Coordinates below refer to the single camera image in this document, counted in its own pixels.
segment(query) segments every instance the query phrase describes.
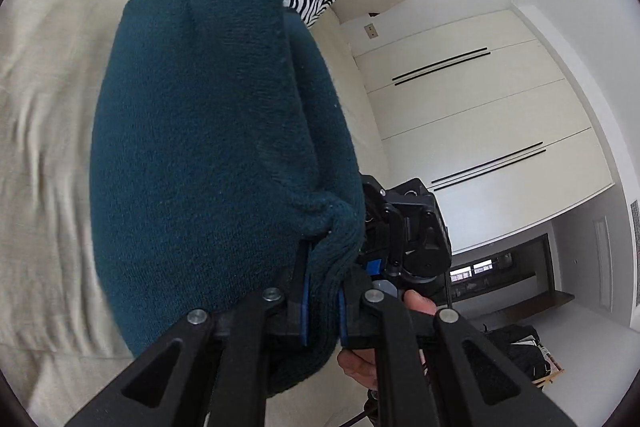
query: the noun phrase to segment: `white bedding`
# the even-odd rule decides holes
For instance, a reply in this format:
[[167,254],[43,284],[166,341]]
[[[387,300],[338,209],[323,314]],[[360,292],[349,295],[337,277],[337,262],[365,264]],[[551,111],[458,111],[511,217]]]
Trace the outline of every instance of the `white bedding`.
[[[126,1],[0,7],[0,368],[41,427],[63,425],[130,362],[95,275],[87,172],[95,100]],[[313,33],[360,168],[384,184],[380,136],[335,15]],[[331,427],[363,402],[332,360],[270,400],[268,424]]]

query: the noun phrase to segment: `white cabinet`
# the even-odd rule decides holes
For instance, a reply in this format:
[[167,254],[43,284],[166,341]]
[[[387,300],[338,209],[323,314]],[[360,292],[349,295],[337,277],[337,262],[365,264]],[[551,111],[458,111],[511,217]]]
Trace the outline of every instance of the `white cabinet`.
[[510,10],[489,13],[440,26],[392,42],[360,57],[356,63],[365,78],[367,92],[393,83],[395,77],[440,62],[436,67],[463,60],[459,55],[486,49],[494,51],[535,36]]
[[538,41],[369,93],[382,139],[505,96],[564,78]]
[[418,177],[434,191],[454,252],[550,219],[612,185],[573,89],[508,10],[408,37],[357,62],[390,187]]
[[611,184],[593,129],[543,150],[434,191],[453,251],[479,247],[536,225]]
[[563,79],[442,118],[382,144],[392,185],[418,176],[430,187],[535,152],[590,126]]

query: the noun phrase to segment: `human hand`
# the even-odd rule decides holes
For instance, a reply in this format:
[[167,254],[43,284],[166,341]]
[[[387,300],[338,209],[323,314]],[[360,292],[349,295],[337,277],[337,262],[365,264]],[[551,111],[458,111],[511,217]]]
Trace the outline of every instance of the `human hand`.
[[[404,293],[404,305],[410,310],[435,315],[437,306],[427,297],[417,291],[408,290]],[[378,388],[376,376],[376,357],[373,349],[343,349],[338,354],[338,365],[344,374],[369,389]]]

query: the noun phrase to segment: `window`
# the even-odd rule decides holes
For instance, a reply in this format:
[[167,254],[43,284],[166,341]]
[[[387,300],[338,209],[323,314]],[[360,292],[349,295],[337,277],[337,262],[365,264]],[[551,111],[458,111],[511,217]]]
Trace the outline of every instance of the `window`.
[[451,271],[451,282],[462,281],[463,279],[468,279],[473,275],[471,272],[470,266],[465,266],[464,268],[460,268],[458,270]]
[[482,261],[482,263],[474,264],[474,274],[478,275],[479,273],[491,270],[493,267],[494,263],[491,259],[488,261]]

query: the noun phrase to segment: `wall outlet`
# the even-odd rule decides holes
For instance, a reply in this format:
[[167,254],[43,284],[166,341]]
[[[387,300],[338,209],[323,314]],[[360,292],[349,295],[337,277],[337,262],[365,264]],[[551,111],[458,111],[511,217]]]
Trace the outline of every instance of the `wall outlet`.
[[367,32],[369,39],[375,39],[378,36],[378,32],[376,30],[376,27],[373,25],[373,22],[364,26],[364,31]]

